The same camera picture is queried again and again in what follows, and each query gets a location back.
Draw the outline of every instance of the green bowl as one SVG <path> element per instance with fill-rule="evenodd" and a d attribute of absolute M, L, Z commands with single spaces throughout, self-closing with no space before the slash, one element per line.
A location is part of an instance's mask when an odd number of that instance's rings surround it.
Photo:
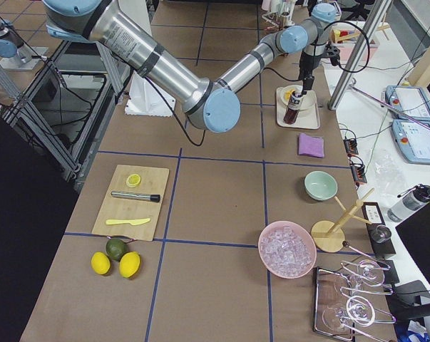
<path fill-rule="evenodd" d="M 314 200 L 325 201 L 337 194 L 337 181 L 323 171 L 310 172 L 305 177 L 305 190 Z"/>

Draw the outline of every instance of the ice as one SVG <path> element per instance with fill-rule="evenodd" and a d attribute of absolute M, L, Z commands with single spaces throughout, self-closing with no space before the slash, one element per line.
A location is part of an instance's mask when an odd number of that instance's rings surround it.
<path fill-rule="evenodd" d="M 260 242 L 259 250 L 266 265 L 280 276 L 299 276 L 312 262 L 303 239 L 288 226 L 268 234 Z"/>

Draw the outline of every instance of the purple cloth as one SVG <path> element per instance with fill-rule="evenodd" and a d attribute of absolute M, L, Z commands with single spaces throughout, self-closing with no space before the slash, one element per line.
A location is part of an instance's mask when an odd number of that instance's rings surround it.
<path fill-rule="evenodd" d="M 305 133 L 300 133 L 299 155 L 324 158 L 324 138 L 310 137 Z"/>

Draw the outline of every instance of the table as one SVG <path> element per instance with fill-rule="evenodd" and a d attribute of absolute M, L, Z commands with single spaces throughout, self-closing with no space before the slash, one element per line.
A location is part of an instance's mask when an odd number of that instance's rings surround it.
<path fill-rule="evenodd" d="M 377 32 L 376 38 L 379 42 L 379 48 L 371 59 L 369 66 L 392 69 L 384 71 L 368 68 L 354 77 L 357 81 L 356 87 L 358 89 L 381 99 L 385 88 L 390 85 L 396 85 L 412 65 L 408 63 L 407 55 L 390 28 L 384 30 L 384 32 Z M 324 64 L 324 69 L 329 89 L 332 92 L 342 72 L 327 63 Z M 386 108 L 381 108 L 377 103 L 355 93 L 353 90 L 348 90 L 344 94 L 342 102 L 337 108 L 340 127 L 348 127 L 356 133 L 357 137 L 377 133 L 384 117 L 383 128 L 386 128 L 391 125 L 391 113 L 388 113 Z M 347 137 L 352 138 L 352 134 L 347 133 Z M 396 255 L 390 259 L 394 261 L 400 278 L 397 286 L 419 280 L 422 281 L 426 289 L 430 289 L 429 283 L 409 256 L 406 247 L 396 233 L 395 226 L 397 223 L 391 221 L 386 214 L 387 210 L 398 202 L 399 199 L 396 197 L 398 194 L 419 183 L 430 185 L 430 165 L 408 163 L 399 152 L 391 130 L 386 130 L 379 136 L 374 148 L 375 140 L 376 135 L 358 140 L 359 156 L 366 165 L 371 160 L 367 169 L 368 184 L 359 188 L 358 195 L 361 197 L 372 187 L 375 188 L 369 200 L 378 202 L 386 225 L 392 230 L 391 240 L 396 250 Z M 385 165 L 389 165 L 389 171 L 384 172 L 383 168 L 383 174 L 381 174 L 381 169 Z"/>
<path fill-rule="evenodd" d="M 306 9 L 295 13 L 307 17 Z M 257 44 L 260 14 L 256 5 L 165 1 L 152 31 L 189 69 L 214 79 Z M 270 66 L 295 77 L 298 58 L 279 57 Z M 300 131 L 276 125 L 274 93 L 286 82 L 271 72 L 239 92 L 237 126 L 207 133 L 202 147 L 191 146 L 173 118 L 128 116 L 124 104 L 117 106 L 22 341 L 326 341 L 312 332 L 312 275 L 277 278 L 257 251 L 270 222 L 290 220 L 309 230 L 340 216 L 334 200 L 306 195 L 308 172 L 332 174 L 346 205 L 357 198 L 336 115 L 324 105 L 324 70 L 315 77 L 322 125 L 309 134 L 324 136 L 324 159 L 298 156 Z M 188 132 L 194 140 L 201 136 L 192 127 Z M 130 245 L 143 258 L 132 280 L 121 278 L 117 264 L 110 276 L 99 276 L 89 263 L 106 243 L 91 229 L 118 164 L 170 170 L 155 239 Z M 345 234 L 372 252 L 364 224 L 350 221 Z M 354 257 L 319 251 L 317 265 L 338 269 Z M 383 296 L 375 305 L 387 310 Z M 372 329 L 394 337 L 390 325 Z"/>

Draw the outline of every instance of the wooden cutting board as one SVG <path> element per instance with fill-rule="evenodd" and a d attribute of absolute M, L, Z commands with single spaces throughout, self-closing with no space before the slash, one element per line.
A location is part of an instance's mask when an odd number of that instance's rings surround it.
<path fill-rule="evenodd" d="M 126 179 L 136 173 L 142 178 L 137 187 L 128 187 Z M 106 196 L 103 199 L 93 234 L 114 236 L 121 235 L 132 239 L 151 241 L 155 235 L 159 211 L 164 198 L 165 186 L 169 176 L 169 169 L 159 167 L 144 167 L 134 165 L 118 165 L 113 173 Z M 125 191 L 141 194 L 160 195 L 160 202 L 148 202 L 135 199 L 112 197 L 112 191 Z M 115 224 L 108 226 L 107 219 L 145 219 L 148 223 L 138 226 L 130 224 Z"/>

